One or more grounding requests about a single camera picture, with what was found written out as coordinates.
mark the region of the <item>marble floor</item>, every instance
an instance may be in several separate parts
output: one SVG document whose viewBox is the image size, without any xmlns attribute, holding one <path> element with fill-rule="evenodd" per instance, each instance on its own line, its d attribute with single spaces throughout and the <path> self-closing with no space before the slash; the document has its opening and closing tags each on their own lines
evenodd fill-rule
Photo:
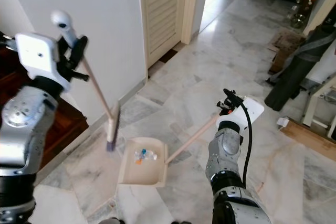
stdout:
<svg viewBox="0 0 336 224">
<path fill-rule="evenodd" d="M 263 103 L 271 89 L 264 80 L 274 56 L 266 46 L 286 26 L 288 9 L 290 4 L 280 0 L 233 0 L 122 107 L 117 151 L 106 152 L 102 126 L 66 154 L 36 187 L 31 222 L 94 224 L 116 216 L 127 224 L 211 223 L 212 190 L 204 169 L 214 127 L 169 165 L 163 188 L 117 186 L 125 144 L 132 137 L 154 137 L 172 153 L 218 112 L 223 88 Z M 265 106 L 253 124 L 247 188 L 272 224 L 335 223 L 336 163 L 276 126 L 281 115 L 300 119 L 306 99 L 301 93 L 280 113 Z M 330 116 L 328 109 L 321 113 Z M 238 160 L 241 172 L 247 144 Z"/>
</svg>

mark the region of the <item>wooden plank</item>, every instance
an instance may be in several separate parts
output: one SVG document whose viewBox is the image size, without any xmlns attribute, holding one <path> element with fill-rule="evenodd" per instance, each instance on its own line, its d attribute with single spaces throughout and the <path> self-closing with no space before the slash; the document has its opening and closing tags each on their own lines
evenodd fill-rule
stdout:
<svg viewBox="0 0 336 224">
<path fill-rule="evenodd" d="M 312 132 L 309 127 L 297 123 L 293 119 L 289 119 L 287 126 L 281 128 L 280 131 L 304 146 L 336 161 L 336 142 L 334 140 Z"/>
</svg>

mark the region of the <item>white marble tile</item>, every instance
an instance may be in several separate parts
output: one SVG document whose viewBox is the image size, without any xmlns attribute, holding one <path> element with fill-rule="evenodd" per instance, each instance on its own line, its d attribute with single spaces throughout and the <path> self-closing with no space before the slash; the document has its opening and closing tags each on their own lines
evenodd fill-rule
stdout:
<svg viewBox="0 0 336 224">
<path fill-rule="evenodd" d="M 179 52 L 182 50 L 182 48 L 184 48 L 186 46 L 186 44 L 182 43 L 182 42 L 179 42 L 177 43 L 174 47 L 173 47 L 173 50 Z"/>
<path fill-rule="evenodd" d="M 218 60 L 221 64 L 239 74 L 232 75 L 229 79 L 237 76 L 244 77 L 246 81 L 251 82 L 260 69 L 261 61 L 269 59 L 270 52 L 266 49 L 266 41 L 269 41 L 269 35 L 264 34 L 263 39 L 260 39 L 262 38 L 260 34 L 252 35 L 249 38 L 243 27 L 240 26 L 237 30 L 230 24 L 215 20 L 199 35 L 191 48 Z"/>
<path fill-rule="evenodd" d="M 262 56 L 265 57 L 258 64 L 258 69 L 255 74 L 254 81 L 261 86 L 272 87 L 266 82 L 266 80 L 271 76 L 270 74 L 268 74 L 268 70 L 272 66 L 272 61 L 276 53 L 268 49 L 264 49 L 263 51 L 264 54 L 262 54 Z"/>
<path fill-rule="evenodd" d="M 248 168 L 247 186 L 253 197 L 266 210 L 273 223 L 302 223 L 302 180 L 304 148 L 277 131 L 278 113 L 266 108 L 267 113 L 253 125 L 253 151 Z M 185 142 L 199 129 L 194 126 L 183 131 L 179 125 L 173 127 L 175 134 Z M 208 158 L 208 142 L 216 129 L 209 129 L 188 150 L 204 169 Z M 239 171 L 242 176 L 248 137 L 242 146 Z"/>
<path fill-rule="evenodd" d="M 170 96 L 170 93 L 167 89 L 158 85 L 155 81 L 149 80 L 148 83 L 138 92 L 138 95 L 159 105 L 163 105 Z"/>
<path fill-rule="evenodd" d="M 195 124 L 205 123 L 206 118 L 218 112 L 216 104 L 222 97 L 221 89 L 201 81 L 188 89 L 174 92 L 164 107 L 174 114 L 182 129 L 187 129 Z"/>
<path fill-rule="evenodd" d="M 335 223 L 336 191 L 306 179 L 303 188 L 304 223 Z"/>
<path fill-rule="evenodd" d="M 159 71 L 159 69 L 161 69 L 164 66 L 164 63 L 162 61 L 157 61 L 156 63 L 154 63 L 149 69 L 148 69 L 148 76 L 152 77 L 153 75 L 155 75 L 156 72 Z"/>
<path fill-rule="evenodd" d="M 179 137 L 179 139 L 183 143 L 185 143 L 193 134 L 195 134 L 200 129 L 200 127 L 203 126 L 203 124 L 204 123 L 194 125 L 185 131 L 178 124 L 172 125 L 171 128 Z M 209 142 L 214 138 L 216 132 L 216 125 L 211 126 L 187 148 L 187 150 L 195 157 L 203 170 L 205 170 L 206 163 L 209 158 Z"/>
<path fill-rule="evenodd" d="M 217 16 L 218 14 L 210 13 L 204 10 L 202 14 L 201 26 L 199 27 L 199 32 L 201 33 L 204 28 L 207 27 Z"/>
<path fill-rule="evenodd" d="M 189 54 L 190 52 L 183 48 L 152 77 L 152 80 L 169 93 L 198 83 L 200 81 L 199 77 L 189 71 L 188 68 L 184 69 L 185 65 L 179 64 L 179 62 L 184 62 L 184 55 Z"/>
<path fill-rule="evenodd" d="M 213 0 L 211 3 L 205 6 L 204 11 L 219 15 L 229 6 L 229 4 L 232 3 L 232 1 L 233 0 Z"/>
<path fill-rule="evenodd" d="M 106 144 L 102 127 L 64 161 L 85 216 L 93 214 L 116 192 L 121 157 L 117 151 L 107 152 Z"/>
<path fill-rule="evenodd" d="M 319 119 L 325 120 L 326 122 L 331 122 L 336 115 L 336 106 L 332 103 L 327 103 L 324 99 L 319 99 L 315 114 Z"/>
<path fill-rule="evenodd" d="M 86 224 L 75 193 L 55 187 L 38 185 L 34 191 L 37 202 L 31 223 L 36 224 Z"/>
<path fill-rule="evenodd" d="M 130 124 L 121 130 L 127 139 L 133 137 L 153 137 L 168 145 L 169 154 L 176 151 L 182 142 L 171 130 L 170 125 L 176 123 L 174 115 L 168 109 L 162 109 L 146 118 Z M 175 161 L 191 156 L 189 152 L 181 153 Z"/>
<path fill-rule="evenodd" d="M 103 220 L 116 217 L 118 218 L 118 210 L 117 204 L 114 199 L 108 200 L 105 204 L 103 204 L 100 208 L 98 208 L 93 214 L 91 214 L 88 218 L 88 224 L 98 224 Z"/>
<path fill-rule="evenodd" d="M 38 171 L 34 185 L 38 185 L 44 180 L 54 169 L 56 169 L 65 159 L 67 154 L 63 151 L 58 153 L 45 167 Z"/>
<path fill-rule="evenodd" d="M 72 190 L 72 183 L 63 164 L 60 164 L 53 170 L 40 184 L 64 190 Z"/>
<path fill-rule="evenodd" d="M 74 149 L 76 149 L 81 143 L 83 143 L 91 135 L 92 131 L 94 130 L 91 129 L 90 127 L 87 128 L 75 140 L 73 140 L 67 147 L 65 147 L 63 149 L 63 152 L 68 155 L 69 153 L 74 151 Z"/>
<path fill-rule="evenodd" d="M 174 221 L 155 187 L 118 185 L 117 205 L 120 219 L 127 224 Z"/>
<path fill-rule="evenodd" d="M 157 190 L 174 219 L 192 224 L 211 223 L 212 189 L 194 157 L 171 165 L 166 186 Z"/>
<path fill-rule="evenodd" d="M 307 149 L 304 159 L 305 179 L 336 190 L 336 162 Z"/>
<path fill-rule="evenodd" d="M 304 108 L 306 106 L 308 94 L 301 91 L 295 99 L 289 99 L 280 111 L 283 116 L 288 116 L 298 122 L 301 122 Z"/>
<path fill-rule="evenodd" d="M 157 103 L 136 95 L 121 107 L 119 127 L 123 128 L 128 124 L 143 119 L 157 112 L 160 108 Z"/>
</svg>

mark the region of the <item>wooden broom handle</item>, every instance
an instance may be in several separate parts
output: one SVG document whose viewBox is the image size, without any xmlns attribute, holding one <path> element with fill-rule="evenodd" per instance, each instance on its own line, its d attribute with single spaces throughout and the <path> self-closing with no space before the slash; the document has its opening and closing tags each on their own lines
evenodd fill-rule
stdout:
<svg viewBox="0 0 336 224">
<path fill-rule="evenodd" d="M 99 88 L 99 85 L 98 85 L 98 83 L 97 83 L 97 81 L 96 81 L 96 79 L 95 79 L 95 77 L 93 75 L 93 72 L 91 71 L 91 68 L 90 68 L 87 60 L 85 58 L 83 58 L 82 62 L 83 62 L 83 65 L 84 65 L 84 68 L 85 68 L 86 72 L 89 74 L 89 76 L 91 78 L 92 84 L 93 84 L 93 86 L 95 88 L 94 90 L 96 91 L 96 93 L 97 93 L 97 95 L 98 95 L 101 103 L 103 104 L 103 107 L 104 107 L 104 109 L 106 111 L 106 114 L 107 114 L 108 118 L 111 119 L 111 120 L 113 120 L 114 119 L 113 115 L 112 115 L 112 113 L 111 113 L 111 111 L 109 109 L 109 106 L 106 103 L 106 100 L 105 100 L 105 98 L 103 96 L 103 93 L 101 92 L 101 90 Z"/>
<path fill-rule="evenodd" d="M 207 129 L 209 129 L 213 124 L 216 123 L 218 119 L 218 115 L 211 118 L 206 124 L 204 124 L 193 136 L 189 138 L 187 142 L 185 142 L 180 148 L 177 149 L 167 160 L 166 164 L 169 164 L 174 158 L 178 156 L 181 152 L 183 152 L 189 145 L 193 143 L 198 137 L 200 137 Z"/>
</svg>

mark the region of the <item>dustpan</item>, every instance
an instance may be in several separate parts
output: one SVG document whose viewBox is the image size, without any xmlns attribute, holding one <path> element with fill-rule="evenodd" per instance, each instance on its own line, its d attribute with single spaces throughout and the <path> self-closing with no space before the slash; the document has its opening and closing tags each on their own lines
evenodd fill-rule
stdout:
<svg viewBox="0 0 336 224">
<path fill-rule="evenodd" d="M 143 160 L 140 165 L 134 161 L 134 153 L 141 149 L 151 150 L 156 160 Z M 165 160 L 168 147 L 160 140 L 151 137 L 136 137 L 127 141 L 119 171 L 118 184 L 164 187 L 167 177 Z"/>
</svg>

